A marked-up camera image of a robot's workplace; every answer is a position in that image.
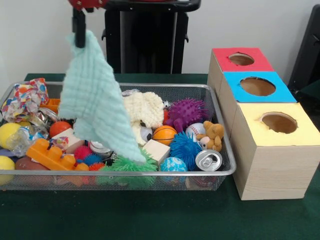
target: purple spiky ball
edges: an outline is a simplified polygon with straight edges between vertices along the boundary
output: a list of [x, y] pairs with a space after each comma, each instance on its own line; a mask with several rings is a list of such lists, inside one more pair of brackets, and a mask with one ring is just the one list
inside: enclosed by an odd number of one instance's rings
[[165, 124], [174, 127], [178, 133], [181, 133], [191, 124], [199, 123], [208, 117], [204, 107], [204, 101], [193, 98], [176, 101], [170, 107], [169, 119]]

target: orange lego block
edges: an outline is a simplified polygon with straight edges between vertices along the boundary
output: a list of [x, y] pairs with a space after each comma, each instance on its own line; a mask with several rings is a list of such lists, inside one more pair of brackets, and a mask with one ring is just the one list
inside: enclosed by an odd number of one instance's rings
[[56, 114], [58, 113], [58, 108], [60, 104], [59, 98], [49, 98], [47, 104], [41, 104], [40, 108], [47, 108], [54, 111]]
[[[72, 155], [61, 158], [63, 152], [60, 148], [53, 146], [48, 150], [49, 145], [47, 140], [40, 138], [28, 149], [26, 155], [53, 171], [89, 171], [85, 163], [75, 167], [76, 159]], [[77, 186], [83, 183], [81, 176], [65, 176], [65, 178]]]

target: white wall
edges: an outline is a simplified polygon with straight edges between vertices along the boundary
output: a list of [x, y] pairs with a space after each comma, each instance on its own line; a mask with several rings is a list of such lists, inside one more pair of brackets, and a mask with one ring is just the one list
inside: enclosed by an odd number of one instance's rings
[[[189, 13], [184, 73], [207, 73], [213, 47], [259, 47], [287, 82], [318, 0], [202, 0]], [[104, 11], [87, 17], [100, 38]], [[0, 0], [0, 94], [27, 73], [63, 73], [70, 60], [67, 0]]]

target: blue square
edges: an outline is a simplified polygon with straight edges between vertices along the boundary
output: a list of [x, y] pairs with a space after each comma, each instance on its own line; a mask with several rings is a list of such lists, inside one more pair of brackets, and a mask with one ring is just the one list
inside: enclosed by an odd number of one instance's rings
[[[229, 84], [234, 98], [240, 103], [296, 103], [286, 84], [274, 71], [244, 71], [225, 72], [225, 79]], [[264, 79], [272, 83], [275, 91], [270, 95], [259, 96], [244, 90], [241, 81], [249, 78]]]

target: green spiky ball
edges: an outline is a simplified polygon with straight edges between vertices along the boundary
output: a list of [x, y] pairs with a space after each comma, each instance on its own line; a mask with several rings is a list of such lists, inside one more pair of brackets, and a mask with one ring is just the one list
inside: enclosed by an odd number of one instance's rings
[[[157, 162], [151, 158], [144, 149], [141, 149], [142, 155], [146, 159], [143, 165], [137, 165], [133, 161], [123, 156], [118, 156], [112, 166], [104, 166], [100, 171], [105, 172], [155, 172], [157, 171]], [[98, 176], [97, 184], [120, 184], [128, 185], [129, 189], [147, 189], [155, 183], [154, 176]]]

